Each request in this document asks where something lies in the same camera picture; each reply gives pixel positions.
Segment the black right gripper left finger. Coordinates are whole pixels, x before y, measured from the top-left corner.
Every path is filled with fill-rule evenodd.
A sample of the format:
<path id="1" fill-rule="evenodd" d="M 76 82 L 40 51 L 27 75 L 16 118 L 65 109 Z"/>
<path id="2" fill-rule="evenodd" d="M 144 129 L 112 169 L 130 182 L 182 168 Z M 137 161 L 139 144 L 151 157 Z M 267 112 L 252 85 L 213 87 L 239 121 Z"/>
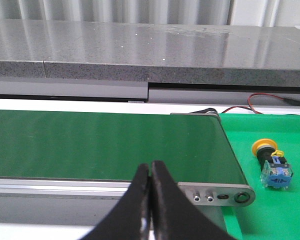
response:
<path id="1" fill-rule="evenodd" d="M 83 240 L 147 240 L 150 231 L 149 167 L 140 164 L 125 194 Z"/>

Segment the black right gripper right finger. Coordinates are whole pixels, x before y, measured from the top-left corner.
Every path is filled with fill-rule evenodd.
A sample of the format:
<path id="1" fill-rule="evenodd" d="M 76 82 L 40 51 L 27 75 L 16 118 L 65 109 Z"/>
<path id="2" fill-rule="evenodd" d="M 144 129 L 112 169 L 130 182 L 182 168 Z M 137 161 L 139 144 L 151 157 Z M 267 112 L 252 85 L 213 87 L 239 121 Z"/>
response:
<path id="1" fill-rule="evenodd" d="M 233 240 L 183 194 L 165 163 L 151 164 L 152 217 L 157 240 Z"/>

